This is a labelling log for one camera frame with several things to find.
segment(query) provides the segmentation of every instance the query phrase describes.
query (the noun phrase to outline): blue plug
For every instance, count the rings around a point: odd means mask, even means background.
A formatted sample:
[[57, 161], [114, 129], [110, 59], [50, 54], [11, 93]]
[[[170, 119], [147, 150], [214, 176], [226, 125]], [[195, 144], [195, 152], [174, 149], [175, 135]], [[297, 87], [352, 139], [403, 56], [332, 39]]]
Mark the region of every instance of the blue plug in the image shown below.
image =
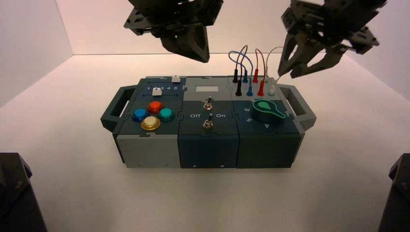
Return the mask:
[[248, 82], [248, 70], [245, 70], [245, 75], [244, 75], [244, 80], [242, 81], [243, 83]]
[[246, 93], [247, 96], [253, 96], [252, 93], [252, 82], [249, 81], [249, 88], [248, 88], [248, 92]]

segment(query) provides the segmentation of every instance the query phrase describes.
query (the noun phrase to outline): red plug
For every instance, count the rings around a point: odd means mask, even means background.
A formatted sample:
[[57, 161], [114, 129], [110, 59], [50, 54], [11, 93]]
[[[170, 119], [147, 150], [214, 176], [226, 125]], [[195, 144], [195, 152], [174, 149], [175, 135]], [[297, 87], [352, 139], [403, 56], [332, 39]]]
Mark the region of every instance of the red plug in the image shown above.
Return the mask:
[[258, 72], [259, 72], [259, 69], [255, 69], [255, 75], [253, 76], [253, 80], [252, 80], [253, 83], [258, 83]]
[[261, 81], [261, 84], [259, 85], [258, 96], [263, 96], [264, 95], [264, 85], [265, 85], [265, 77]]

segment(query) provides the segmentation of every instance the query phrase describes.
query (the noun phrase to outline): screw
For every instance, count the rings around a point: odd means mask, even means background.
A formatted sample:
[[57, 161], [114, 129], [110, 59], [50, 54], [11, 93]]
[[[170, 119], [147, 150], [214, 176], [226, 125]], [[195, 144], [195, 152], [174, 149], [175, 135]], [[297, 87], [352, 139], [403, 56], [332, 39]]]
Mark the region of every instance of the screw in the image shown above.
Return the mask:
[[410, 183], [402, 182], [400, 185], [404, 190], [410, 190]]
[[18, 181], [18, 182], [14, 183], [14, 188], [15, 189], [21, 188], [22, 186], [23, 186], [23, 182], [21, 182], [21, 181]]

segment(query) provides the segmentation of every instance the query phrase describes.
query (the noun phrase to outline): rectangular display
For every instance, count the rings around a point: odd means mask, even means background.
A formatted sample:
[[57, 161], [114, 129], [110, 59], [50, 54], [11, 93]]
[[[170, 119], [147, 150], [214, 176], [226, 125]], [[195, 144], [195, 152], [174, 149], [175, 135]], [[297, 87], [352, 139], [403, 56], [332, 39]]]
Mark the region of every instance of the rectangular display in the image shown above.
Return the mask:
[[195, 91], [197, 92], [219, 92], [218, 86], [196, 86]]

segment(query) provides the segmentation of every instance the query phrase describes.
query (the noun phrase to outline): red button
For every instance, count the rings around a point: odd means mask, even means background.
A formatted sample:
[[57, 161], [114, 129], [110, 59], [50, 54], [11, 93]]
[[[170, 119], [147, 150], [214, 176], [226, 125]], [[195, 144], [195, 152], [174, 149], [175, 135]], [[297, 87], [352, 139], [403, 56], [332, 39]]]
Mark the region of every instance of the red button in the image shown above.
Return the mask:
[[160, 101], [153, 101], [148, 105], [148, 111], [152, 114], [157, 114], [164, 108], [164, 105]]

